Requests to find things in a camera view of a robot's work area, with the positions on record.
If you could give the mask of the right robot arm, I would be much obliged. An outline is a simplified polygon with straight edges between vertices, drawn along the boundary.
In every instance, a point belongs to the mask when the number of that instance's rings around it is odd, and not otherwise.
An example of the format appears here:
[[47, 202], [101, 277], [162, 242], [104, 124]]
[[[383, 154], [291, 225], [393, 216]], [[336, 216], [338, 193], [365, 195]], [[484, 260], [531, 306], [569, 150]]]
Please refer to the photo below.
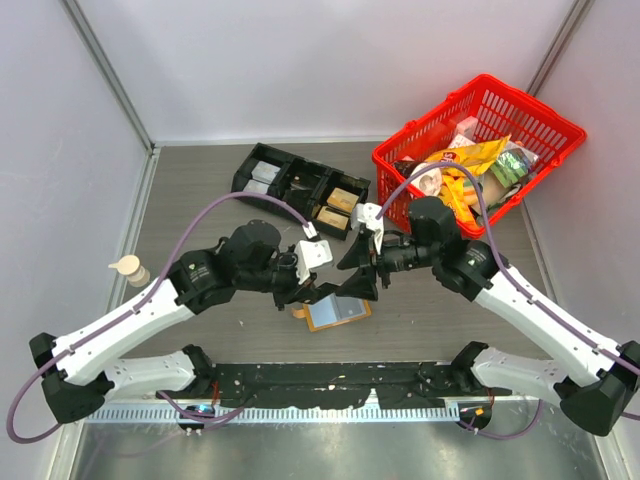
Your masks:
[[497, 250], [462, 237], [453, 212], [436, 197], [409, 206], [410, 234], [384, 237], [380, 206], [357, 205], [358, 235], [339, 262], [354, 274], [341, 296], [375, 301], [395, 272], [429, 268], [446, 289], [507, 321], [548, 354], [536, 360], [469, 343], [454, 359], [451, 380], [465, 395], [507, 389], [561, 409], [584, 431], [604, 437], [639, 390], [639, 344], [620, 344], [586, 326], [531, 285]]

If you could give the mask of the orange leather card holder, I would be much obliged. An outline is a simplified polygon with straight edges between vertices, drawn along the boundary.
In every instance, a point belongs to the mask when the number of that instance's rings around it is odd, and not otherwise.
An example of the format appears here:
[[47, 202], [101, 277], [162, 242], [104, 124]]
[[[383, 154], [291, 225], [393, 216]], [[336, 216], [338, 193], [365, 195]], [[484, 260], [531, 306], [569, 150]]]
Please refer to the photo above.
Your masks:
[[363, 300], [367, 310], [365, 315], [356, 317], [352, 320], [340, 321], [336, 318], [336, 298], [336, 295], [330, 295], [315, 304], [304, 304], [300, 308], [292, 308], [291, 314], [295, 319], [305, 321], [311, 332], [318, 332], [328, 328], [341, 326], [372, 315], [369, 303], [366, 300]]

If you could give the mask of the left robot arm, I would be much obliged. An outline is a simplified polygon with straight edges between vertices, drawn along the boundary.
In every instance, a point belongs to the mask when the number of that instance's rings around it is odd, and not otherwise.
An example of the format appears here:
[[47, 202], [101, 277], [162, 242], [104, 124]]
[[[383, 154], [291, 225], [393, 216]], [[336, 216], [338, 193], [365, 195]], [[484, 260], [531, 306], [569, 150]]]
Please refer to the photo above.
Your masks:
[[57, 422], [84, 419], [115, 399], [211, 394], [215, 369], [197, 346], [161, 357], [125, 355], [163, 330], [230, 302], [238, 291], [268, 293], [277, 309], [330, 295], [333, 285], [314, 283], [317, 269], [333, 261], [329, 242], [314, 237], [285, 250], [280, 242], [274, 226], [252, 220], [213, 248], [184, 253], [164, 277], [92, 324], [65, 336], [32, 338], [42, 390]]

